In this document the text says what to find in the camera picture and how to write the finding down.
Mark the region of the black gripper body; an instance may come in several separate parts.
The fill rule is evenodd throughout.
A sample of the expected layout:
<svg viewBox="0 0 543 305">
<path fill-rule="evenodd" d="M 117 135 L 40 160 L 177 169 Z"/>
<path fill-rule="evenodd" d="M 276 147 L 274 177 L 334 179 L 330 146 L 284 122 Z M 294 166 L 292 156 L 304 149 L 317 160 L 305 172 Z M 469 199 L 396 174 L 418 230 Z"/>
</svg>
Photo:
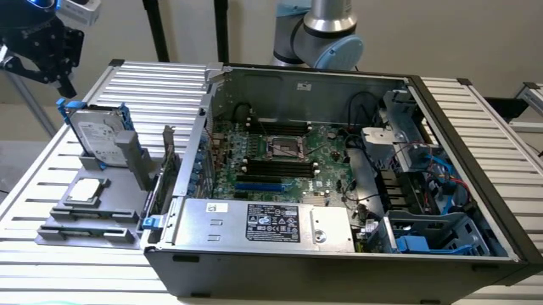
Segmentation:
<svg viewBox="0 0 543 305">
<path fill-rule="evenodd" d="M 57 17 L 32 27 L 1 29 L 1 46 L 26 69 L 21 77 L 40 83 L 78 66 L 84 38 L 84 32 L 66 27 Z"/>
</svg>

